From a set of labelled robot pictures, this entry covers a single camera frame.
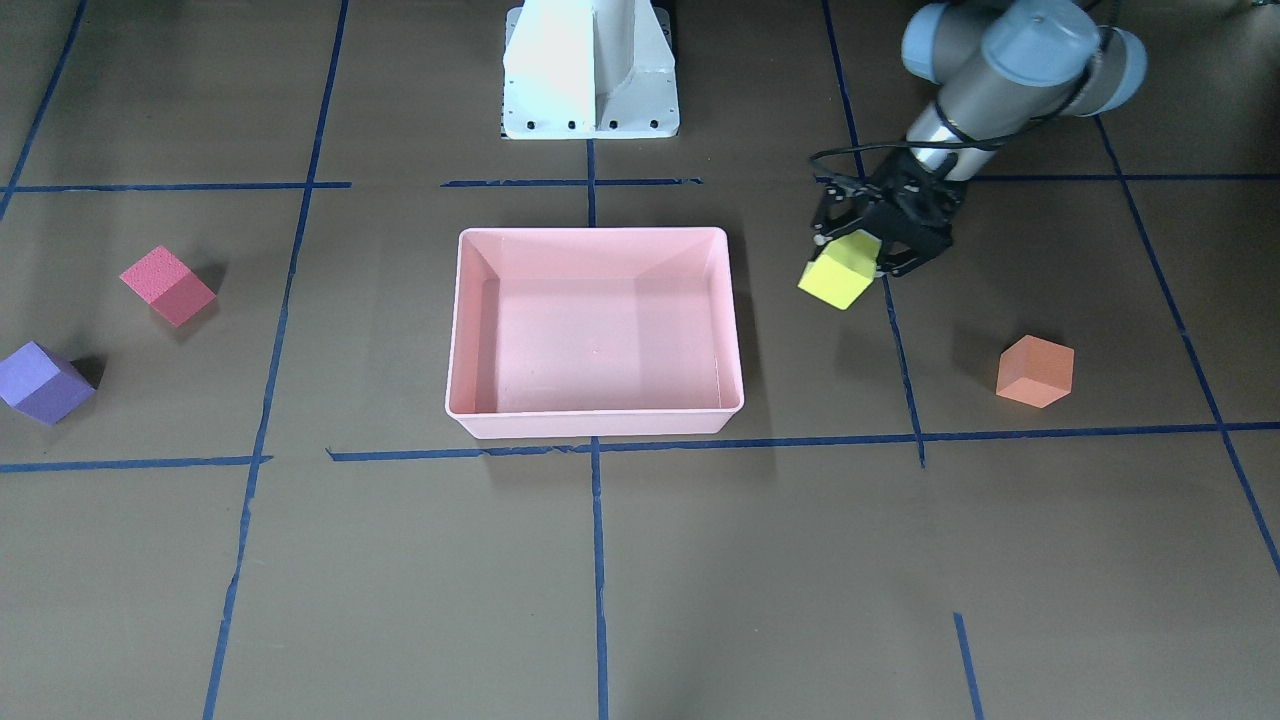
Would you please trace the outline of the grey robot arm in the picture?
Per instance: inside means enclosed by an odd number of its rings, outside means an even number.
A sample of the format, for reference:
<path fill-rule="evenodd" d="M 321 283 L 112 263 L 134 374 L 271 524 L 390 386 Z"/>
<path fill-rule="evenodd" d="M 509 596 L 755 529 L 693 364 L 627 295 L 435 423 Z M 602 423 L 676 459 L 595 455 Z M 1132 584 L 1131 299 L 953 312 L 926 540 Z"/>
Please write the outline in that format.
<path fill-rule="evenodd" d="M 900 56 L 934 99 L 904 137 L 879 143 L 884 160 L 867 178 L 827 172 L 812 223 L 817 258 L 861 231 L 874 273 L 895 277 L 952 246 L 968 186 L 1001 149 L 1061 117 L 1120 108 L 1149 64 L 1137 35 L 1074 1 L 932 3 L 908 22 Z"/>

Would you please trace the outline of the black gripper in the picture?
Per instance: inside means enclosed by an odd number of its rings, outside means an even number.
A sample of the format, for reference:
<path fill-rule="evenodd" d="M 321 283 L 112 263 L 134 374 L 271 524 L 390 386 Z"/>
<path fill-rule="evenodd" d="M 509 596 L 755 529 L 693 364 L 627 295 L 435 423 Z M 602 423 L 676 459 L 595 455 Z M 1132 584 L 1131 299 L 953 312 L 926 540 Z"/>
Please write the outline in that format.
<path fill-rule="evenodd" d="M 868 209 L 864 183 L 823 178 L 810 223 L 815 246 L 863 228 L 881 240 L 878 275 L 902 277 L 933 261 L 952 246 L 954 218 L 965 200 L 966 183 L 948 178 L 957 160 L 957 151 L 945 151 L 942 164 L 931 168 L 910 150 L 893 150 L 870 177 Z"/>

